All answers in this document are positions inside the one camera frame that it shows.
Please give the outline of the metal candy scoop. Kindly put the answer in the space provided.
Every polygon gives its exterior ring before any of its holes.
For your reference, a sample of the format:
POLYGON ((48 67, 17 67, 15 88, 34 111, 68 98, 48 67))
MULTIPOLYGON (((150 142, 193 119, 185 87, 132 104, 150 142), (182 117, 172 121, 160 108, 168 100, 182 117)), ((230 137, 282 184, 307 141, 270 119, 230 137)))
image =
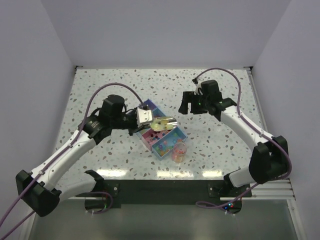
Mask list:
POLYGON ((151 119, 138 123, 138 127, 150 128, 155 132, 170 131, 177 126, 177 120, 171 116, 152 117, 151 119))

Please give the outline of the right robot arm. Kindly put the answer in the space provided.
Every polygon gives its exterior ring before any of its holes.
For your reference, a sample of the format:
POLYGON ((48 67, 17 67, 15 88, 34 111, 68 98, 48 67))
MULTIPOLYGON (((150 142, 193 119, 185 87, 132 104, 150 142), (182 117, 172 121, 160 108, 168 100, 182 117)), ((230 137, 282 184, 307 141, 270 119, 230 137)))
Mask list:
POLYGON ((217 81, 199 82, 195 78, 193 83, 196 89, 183 92, 179 113, 208 113, 214 116, 219 122, 230 127, 251 150, 247 167, 223 177, 223 187, 220 190, 222 193, 233 197, 244 185, 278 180, 291 170, 288 143, 283 136, 275 137, 247 119, 235 101, 223 98, 217 81))

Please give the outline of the clear plastic jar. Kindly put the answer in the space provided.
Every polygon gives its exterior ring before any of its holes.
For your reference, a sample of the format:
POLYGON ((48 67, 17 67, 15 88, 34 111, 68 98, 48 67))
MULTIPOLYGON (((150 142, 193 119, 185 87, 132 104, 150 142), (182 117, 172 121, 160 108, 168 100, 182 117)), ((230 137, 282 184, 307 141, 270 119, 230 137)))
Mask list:
POLYGON ((175 163, 182 163, 187 153, 187 146, 184 142, 178 142, 172 149, 171 158, 175 163))

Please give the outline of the four-compartment candy tray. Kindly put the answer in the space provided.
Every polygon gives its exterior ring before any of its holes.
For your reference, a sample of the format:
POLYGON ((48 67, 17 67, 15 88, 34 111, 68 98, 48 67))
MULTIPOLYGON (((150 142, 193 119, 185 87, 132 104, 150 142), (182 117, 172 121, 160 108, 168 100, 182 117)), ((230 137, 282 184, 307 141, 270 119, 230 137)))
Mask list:
POLYGON ((156 141, 156 142, 151 142, 151 141, 147 141, 146 137, 149 135, 149 133, 153 131, 151 128, 147 128, 147 129, 143 129, 141 131, 138 131, 136 133, 136 135, 139 137, 139 139, 143 142, 144 146, 150 150, 160 161, 165 159, 168 156, 172 155, 172 151, 168 152, 164 157, 160 157, 155 150, 153 149, 153 146, 158 143, 161 139, 163 140, 167 140, 170 138, 181 138, 184 140, 184 142, 187 139, 187 135, 177 126, 172 130, 165 130, 162 132, 165 132, 165 136, 163 138, 161 138, 160 140, 156 141))

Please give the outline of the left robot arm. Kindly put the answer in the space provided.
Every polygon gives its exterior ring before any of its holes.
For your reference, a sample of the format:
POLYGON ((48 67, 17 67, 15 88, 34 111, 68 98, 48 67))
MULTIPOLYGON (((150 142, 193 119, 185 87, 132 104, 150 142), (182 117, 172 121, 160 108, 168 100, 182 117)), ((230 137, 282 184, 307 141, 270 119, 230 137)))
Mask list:
POLYGON ((56 185, 70 167, 113 130, 128 130, 133 135, 140 126, 138 107, 127 109, 123 97, 109 95, 49 159, 31 172, 21 170, 16 175, 18 194, 40 217, 47 216, 62 199, 56 185))

